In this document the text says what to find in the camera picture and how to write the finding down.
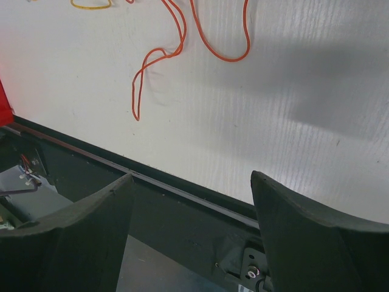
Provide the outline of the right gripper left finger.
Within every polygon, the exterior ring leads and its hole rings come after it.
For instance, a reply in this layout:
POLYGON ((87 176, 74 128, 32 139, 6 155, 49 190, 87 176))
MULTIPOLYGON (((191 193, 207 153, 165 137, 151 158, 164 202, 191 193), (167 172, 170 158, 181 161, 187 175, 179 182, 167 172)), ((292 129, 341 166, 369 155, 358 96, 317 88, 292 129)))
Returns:
POLYGON ((115 291, 133 203, 127 174, 37 221, 1 230, 1 291, 115 291))

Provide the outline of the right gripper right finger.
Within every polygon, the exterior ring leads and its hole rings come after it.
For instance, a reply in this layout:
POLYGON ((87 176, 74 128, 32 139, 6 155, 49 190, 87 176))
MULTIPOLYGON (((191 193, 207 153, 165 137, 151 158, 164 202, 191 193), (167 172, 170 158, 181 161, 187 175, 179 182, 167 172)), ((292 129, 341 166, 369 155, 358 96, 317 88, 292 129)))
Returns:
POLYGON ((388 291, 388 225, 254 171, 250 184, 275 291, 388 291))

